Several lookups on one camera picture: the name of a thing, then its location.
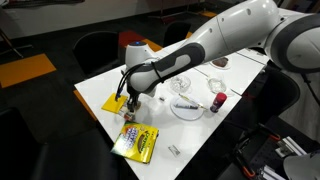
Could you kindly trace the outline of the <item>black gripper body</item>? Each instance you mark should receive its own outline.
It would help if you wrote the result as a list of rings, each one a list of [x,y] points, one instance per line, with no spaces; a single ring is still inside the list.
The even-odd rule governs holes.
[[[141,102],[139,101],[139,95],[140,93],[137,91],[130,92],[130,97],[127,102],[127,107],[130,112],[134,112],[140,108]]]

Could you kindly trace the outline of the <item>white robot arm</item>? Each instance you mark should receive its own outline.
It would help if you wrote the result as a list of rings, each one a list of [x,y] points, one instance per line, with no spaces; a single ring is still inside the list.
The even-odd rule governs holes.
[[[273,0],[246,0],[207,21],[176,51],[125,73],[128,108],[159,83],[244,48],[260,47],[278,67],[294,73],[320,71],[320,15],[283,15]]]

